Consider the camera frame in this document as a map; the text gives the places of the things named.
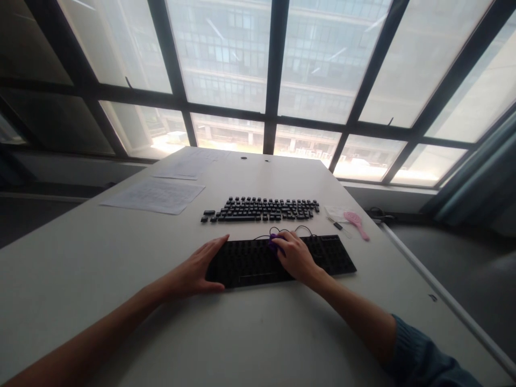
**blue sleeve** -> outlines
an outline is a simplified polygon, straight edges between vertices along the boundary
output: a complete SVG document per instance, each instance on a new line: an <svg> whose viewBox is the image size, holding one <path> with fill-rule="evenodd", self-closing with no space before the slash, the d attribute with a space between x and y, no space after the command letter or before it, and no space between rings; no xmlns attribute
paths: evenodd
<svg viewBox="0 0 516 387"><path fill-rule="evenodd" d="M396 384L481 387L453 357L439 351L430 338L399 317L394 318L397 325L394 357L384 369Z"/></svg>

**black keyboard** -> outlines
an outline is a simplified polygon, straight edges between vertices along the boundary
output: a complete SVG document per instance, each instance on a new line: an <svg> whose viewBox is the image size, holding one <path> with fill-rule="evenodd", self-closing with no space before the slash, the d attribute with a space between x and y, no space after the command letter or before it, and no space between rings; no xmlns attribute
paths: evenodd
<svg viewBox="0 0 516 387"><path fill-rule="evenodd" d="M309 199L267 199L261 197L232 196L220 211L206 210L201 222L218 221L274 221L274 220L308 220L319 213L319 202Z"/></svg>
<svg viewBox="0 0 516 387"><path fill-rule="evenodd" d="M315 263L328 274L356 272L338 235L305 236L301 240ZM227 289L293 280L268 242L269 239L226 242L211 261L206 280L220 282Z"/></svg>

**paper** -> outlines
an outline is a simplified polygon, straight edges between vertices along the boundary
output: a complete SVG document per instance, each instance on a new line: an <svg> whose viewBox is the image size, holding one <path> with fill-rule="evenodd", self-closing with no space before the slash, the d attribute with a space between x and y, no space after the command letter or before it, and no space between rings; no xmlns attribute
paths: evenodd
<svg viewBox="0 0 516 387"><path fill-rule="evenodd" d="M147 178L101 204L179 215L203 189L203 185Z"/></svg>
<svg viewBox="0 0 516 387"><path fill-rule="evenodd" d="M223 160L230 152L228 150L218 150L218 149L208 149L208 148L199 148L199 147L184 147L186 149L184 156L188 157L202 157L204 159L211 160Z"/></svg>
<svg viewBox="0 0 516 387"><path fill-rule="evenodd" d="M349 221L346 220L344 217L345 212L353 211L350 208L347 207L335 207L335 206L324 206L326 209L326 213L329 215L330 218L333 219L334 222L337 223L349 223Z"/></svg>
<svg viewBox="0 0 516 387"><path fill-rule="evenodd" d="M212 159L184 156L170 167L163 168L153 174L155 177L180 178L197 180L202 172L213 162Z"/></svg>

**person's left hand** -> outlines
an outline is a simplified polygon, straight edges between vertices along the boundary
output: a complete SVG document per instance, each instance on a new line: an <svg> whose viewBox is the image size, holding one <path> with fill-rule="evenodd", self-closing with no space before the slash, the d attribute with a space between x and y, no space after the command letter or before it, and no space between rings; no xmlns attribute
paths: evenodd
<svg viewBox="0 0 516 387"><path fill-rule="evenodd" d="M201 293L222 292L224 285L208 282L205 280L205 276L211 260L229 237L228 234L203 244L190 258L150 284L150 290L158 296L161 302Z"/></svg>

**glass window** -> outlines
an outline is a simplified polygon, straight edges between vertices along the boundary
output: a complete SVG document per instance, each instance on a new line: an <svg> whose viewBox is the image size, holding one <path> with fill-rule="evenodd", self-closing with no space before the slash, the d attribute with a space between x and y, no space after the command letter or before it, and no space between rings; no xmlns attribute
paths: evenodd
<svg viewBox="0 0 516 387"><path fill-rule="evenodd" d="M25 141L0 114L0 142L4 144L25 144Z"/></svg>
<svg viewBox="0 0 516 387"><path fill-rule="evenodd" d="M406 142L350 134L333 174L336 177L382 181Z"/></svg>
<svg viewBox="0 0 516 387"><path fill-rule="evenodd" d="M265 112L271 0L167 2L188 100Z"/></svg>
<svg viewBox="0 0 516 387"><path fill-rule="evenodd" d="M0 1L0 76L71 84L25 2Z"/></svg>
<svg viewBox="0 0 516 387"><path fill-rule="evenodd" d="M192 121L199 147L263 153L263 122L197 113Z"/></svg>
<svg viewBox="0 0 516 387"><path fill-rule="evenodd" d="M12 89L0 94L48 149L114 154L81 98Z"/></svg>
<svg viewBox="0 0 516 387"><path fill-rule="evenodd" d="M170 93L146 0L58 0L99 82Z"/></svg>
<svg viewBox="0 0 516 387"><path fill-rule="evenodd" d="M390 0L374 9L355 3L290 1L280 116L346 123Z"/></svg>
<svg viewBox="0 0 516 387"><path fill-rule="evenodd" d="M464 153L465 149L419 144L391 183L433 187Z"/></svg>
<svg viewBox="0 0 516 387"><path fill-rule="evenodd" d="M410 1L360 121L412 127L491 2Z"/></svg>
<svg viewBox="0 0 516 387"><path fill-rule="evenodd" d="M426 136L476 142L516 101L516 12L491 42Z"/></svg>
<svg viewBox="0 0 516 387"><path fill-rule="evenodd" d="M329 167L341 133L278 125L274 154L321 160Z"/></svg>
<svg viewBox="0 0 516 387"><path fill-rule="evenodd" d="M190 145L180 111L101 101L129 156L162 159Z"/></svg>

